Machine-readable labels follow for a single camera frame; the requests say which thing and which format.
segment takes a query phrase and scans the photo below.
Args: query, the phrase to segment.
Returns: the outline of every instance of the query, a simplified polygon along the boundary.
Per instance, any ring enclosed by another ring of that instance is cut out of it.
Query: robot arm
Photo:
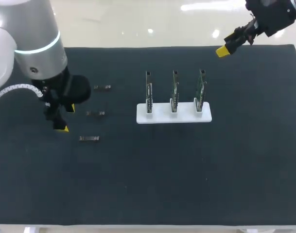
[[[272,36],[296,20],[296,0],[246,0],[246,8],[253,20],[225,38],[226,44],[216,51],[219,57],[233,54],[246,41],[252,45],[262,33]]]
[[[10,78],[14,66],[17,45],[12,36],[0,28],[0,87]]]
[[[43,93],[46,119],[53,121],[54,129],[67,131],[60,107],[73,113],[74,104],[86,101],[91,89],[86,77],[68,70],[49,0],[0,0],[0,87],[12,73],[14,57]]]

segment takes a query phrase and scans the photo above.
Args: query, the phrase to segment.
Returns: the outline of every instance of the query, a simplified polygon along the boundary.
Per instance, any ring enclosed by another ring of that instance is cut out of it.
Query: metal component
[[[98,111],[98,112],[93,112],[93,111],[88,111],[86,112],[86,116],[91,116],[91,117],[103,117],[105,114],[105,111]]]
[[[174,74],[174,81],[173,81],[173,94],[172,94],[172,112],[176,113],[177,112],[177,107],[178,107],[178,99],[179,99],[179,93],[178,93],[178,86],[179,86],[179,81],[178,81],[178,72],[173,71]]]
[[[111,85],[106,85],[106,86],[94,86],[94,91],[110,91],[111,90]]]
[[[197,86],[196,86],[196,110],[198,112],[202,111],[204,99],[205,99],[205,90],[204,90],[204,83],[203,80],[206,78],[206,72],[205,70],[200,70],[200,76],[197,80]]]
[[[152,113],[152,79],[151,72],[146,71],[146,101],[147,101],[147,113]]]
[[[37,68],[34,68],[34,67],[31,67],[30,70],[31,70],[32,73],[38,73],[38,72],[39,72],[39,71],[37,70]]]
[[[80,136],[80,142],[98,142],[99,136]]]

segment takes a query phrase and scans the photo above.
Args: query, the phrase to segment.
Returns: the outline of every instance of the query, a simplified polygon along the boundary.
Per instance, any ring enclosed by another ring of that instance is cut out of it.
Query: white stand
[[[204,102],[201,112],[196,111],[195,98],[193,102],[180,102],[178,103],[177,112],[173,113],[171,101],[169,103],[153,103],[152,113],[147,113],[146,103],[138,104],[137,123],[199,123],[212,121],[209,103],[207,102]]]

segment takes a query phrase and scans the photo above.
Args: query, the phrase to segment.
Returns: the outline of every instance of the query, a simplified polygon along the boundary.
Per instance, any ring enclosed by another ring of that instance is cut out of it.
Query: white floor
[[[245,0],[51,0],[66,47],[222,45],[252,16]],[[295,44],[296,22],[255,44]]]

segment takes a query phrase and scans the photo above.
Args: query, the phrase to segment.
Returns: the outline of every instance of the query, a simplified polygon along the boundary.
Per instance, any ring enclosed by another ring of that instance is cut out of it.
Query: white cable
[[[29,89],[29,90],[32,90],[36,94],[36,96],[38,96],[39,98],[43,96],[42,92],[39,89],[37,89],[35,86],[32,86],[30,84],[16,84],[16,85],[8,86],[7,88],[1,90],[0,98],[1,96],[5,95],[7,92],[10,92],[16,89]]]

